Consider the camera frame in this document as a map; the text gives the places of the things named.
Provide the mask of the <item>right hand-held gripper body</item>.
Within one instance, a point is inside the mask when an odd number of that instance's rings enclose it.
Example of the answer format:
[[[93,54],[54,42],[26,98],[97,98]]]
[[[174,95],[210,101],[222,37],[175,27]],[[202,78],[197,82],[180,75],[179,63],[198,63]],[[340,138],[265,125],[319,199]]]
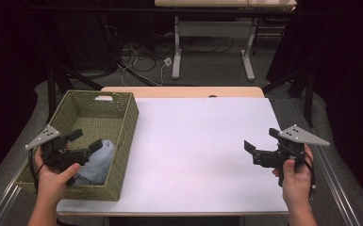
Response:
[[[256,154],[252,155],[253,163],[263,168],[273,168],[280,170],[278,184],[281,186],[284,181],[283,165],[288,159],[295,161],[295,168],[306,166],[311,173],[311,186],[315,186],[315,175],[312,163],[308,163],[305,152],[305,145],[329,146],[330,143],[317,137],[298,125],[294,124],[289,128],[279,131],[280,138],[277,139],[276,151],[262,151],[256,149]]]

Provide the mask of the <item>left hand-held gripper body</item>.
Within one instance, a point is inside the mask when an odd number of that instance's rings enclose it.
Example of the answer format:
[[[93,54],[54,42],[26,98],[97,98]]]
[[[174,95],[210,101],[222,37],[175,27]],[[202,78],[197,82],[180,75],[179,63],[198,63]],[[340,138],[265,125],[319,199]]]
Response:
[[[90,160],[90,150],[71,150],[66,136],[55,127],[47,125],[25,148],[31,150],[40,147],[44,164],[55,170],[66,170],[73,163],[85,165]]]

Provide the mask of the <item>light blue cloth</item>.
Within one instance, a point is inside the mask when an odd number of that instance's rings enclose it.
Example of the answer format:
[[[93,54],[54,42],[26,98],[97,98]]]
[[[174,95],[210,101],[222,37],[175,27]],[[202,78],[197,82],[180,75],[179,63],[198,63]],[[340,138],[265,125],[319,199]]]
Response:
[[[75,175],[75,184],[78,186],[99,186],[107,178],[111,161],[116,153],[114,144],[110,140],[103,140],[103,146],[94,152],[90,161],[80,168]]]

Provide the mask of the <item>green woven basket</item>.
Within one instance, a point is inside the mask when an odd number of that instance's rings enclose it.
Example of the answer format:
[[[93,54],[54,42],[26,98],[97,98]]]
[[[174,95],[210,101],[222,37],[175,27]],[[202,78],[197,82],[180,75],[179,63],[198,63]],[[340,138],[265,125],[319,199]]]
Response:
[[[66,92],[47,125],[62,135],[76,129],[83,131],[81,138],[68,142],[71,150],[88,149],[95,140],[102,139],[110,140],[116,151],[106,181],[99,186],[78,186],[72,178],[68,182],[67,200],[116,202],[120,199],[138,117],[139,110],[131,92]],[[39,168],[34,153],[38,148],[28,150],[28,161],[16,179],[16,184],[29,192],[36,190]]]

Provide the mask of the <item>person's left hand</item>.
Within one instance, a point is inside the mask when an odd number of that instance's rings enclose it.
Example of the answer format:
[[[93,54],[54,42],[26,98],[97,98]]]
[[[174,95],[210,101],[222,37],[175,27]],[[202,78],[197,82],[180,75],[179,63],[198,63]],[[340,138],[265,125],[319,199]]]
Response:
[[[66,183],[78,173],[80,165],[74,163],[63,172],[53,172],[44,164],[40,148],[36,151],[35,162],[39,168],[37,204],[56,207],[66,194]]]

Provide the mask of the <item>black metal stand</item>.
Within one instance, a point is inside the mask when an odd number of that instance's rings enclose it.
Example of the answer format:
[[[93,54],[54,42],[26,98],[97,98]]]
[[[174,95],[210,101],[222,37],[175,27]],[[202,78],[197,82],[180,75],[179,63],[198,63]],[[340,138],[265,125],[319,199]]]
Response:
[[[305,91],[304,118],[307,124],[312,127],[312,104],[314,96],[314,74],[311,70],[298,69],[293,73],[289,73],[281,78],[275,79],[267,86],[262,88],[264,93],[275,89],[288,81],[292,81],[288,94],[291,98],[299,98]]]
[[[66,93],[70,89],[74,89],[70,79],[76,79],[85,85],[95,90],[101,90],[103,87],[81,73],[70,69],[61,62],[52,61],[50,63],[50,71],[46,75],[48,86],[48,104],[49,114],[48,121],[50,121],[57,109],[57,92],[56,88],[59,88],[62,93]]]

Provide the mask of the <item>dark curtain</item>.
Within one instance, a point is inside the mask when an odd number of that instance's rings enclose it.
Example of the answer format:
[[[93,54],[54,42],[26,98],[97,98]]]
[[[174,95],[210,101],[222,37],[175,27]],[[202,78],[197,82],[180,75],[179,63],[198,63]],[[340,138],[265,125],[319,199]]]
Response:
[[[363,0],[299,0],[297,9],[310,15],[290,21],[267,79],[315,58],[314,91],[326,102],[339,154],[363,187]]]
[[[44,76],[20,1],[0,0],[0,164],[30,119]]]

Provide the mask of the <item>white-legged table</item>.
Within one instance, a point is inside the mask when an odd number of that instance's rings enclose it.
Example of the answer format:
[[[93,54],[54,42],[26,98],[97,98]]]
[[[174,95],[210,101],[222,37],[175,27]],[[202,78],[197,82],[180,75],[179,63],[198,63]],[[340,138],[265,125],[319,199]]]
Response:
[[[243,12],[259,12],[269,9],[272,12],[289,11],[297,5],[297,0],[155,0],[155,6],[162,9],[241,9]],[[186,21],[179,16],[174,17],[174,57],[173,79],[180,78],[181,37],[222,37],[246,39],[246,47],[240,51],[242,65],[249,81],[255,80],[250,55],[253,53],[253,42],[256,37],[258,17],[218,22],[193,19]]]

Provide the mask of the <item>metal floor rail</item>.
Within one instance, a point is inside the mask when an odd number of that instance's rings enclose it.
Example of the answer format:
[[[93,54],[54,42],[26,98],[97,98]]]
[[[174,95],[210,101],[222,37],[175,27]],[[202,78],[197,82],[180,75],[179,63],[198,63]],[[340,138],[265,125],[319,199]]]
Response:
[[[7,216],[11,206],[14,204],[21,188],[17,185],[9,185],[5,189],[3,197],[0,201],[0,226]]]
[[[331,162],[327,157],[324,146],[315,146],[313,153],[317,156],[317,162],[322,171],[322,175],[329,187],[335,204],[344,220],[346,226],[361,226],[354,208],[348,200],[347,194],[341,186]]]

